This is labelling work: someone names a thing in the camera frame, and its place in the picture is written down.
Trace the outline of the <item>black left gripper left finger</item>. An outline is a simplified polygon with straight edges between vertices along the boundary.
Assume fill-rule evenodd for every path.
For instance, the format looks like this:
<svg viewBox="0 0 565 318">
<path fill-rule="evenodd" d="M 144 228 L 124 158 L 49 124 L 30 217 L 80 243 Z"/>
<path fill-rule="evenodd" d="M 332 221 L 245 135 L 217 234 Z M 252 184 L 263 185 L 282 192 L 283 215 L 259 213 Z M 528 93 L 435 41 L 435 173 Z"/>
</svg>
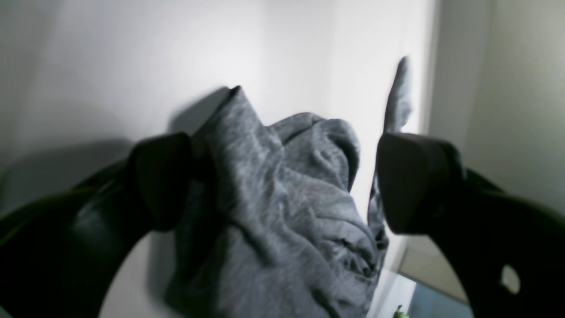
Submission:
<svg viewBox="0 0 565 318">
<path fill-rule="evenodd" d="M 1 308 L 13 318 L 96 318 L 136 243 L 177 225 L 191 166 L 186 133 L 146 139 L 126 161 L 4 217 Z"/>
</svg>

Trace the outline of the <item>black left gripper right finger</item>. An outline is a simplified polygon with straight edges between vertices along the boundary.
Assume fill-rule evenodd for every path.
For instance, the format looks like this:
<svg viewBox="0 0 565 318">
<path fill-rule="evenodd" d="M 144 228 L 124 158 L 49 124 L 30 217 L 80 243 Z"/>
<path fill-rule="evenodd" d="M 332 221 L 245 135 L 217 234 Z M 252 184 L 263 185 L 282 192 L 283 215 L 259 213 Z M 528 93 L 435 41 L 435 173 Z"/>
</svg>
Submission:
<svg viewBox="0 0 565 318">
<path fill-rule="evenodd" d="M 390 230 L 427 235 L 476 318 L 564 316 L 564 216 L 505 193 L 450 143 L 385 133 L 376 173 Z"/>
</svg>

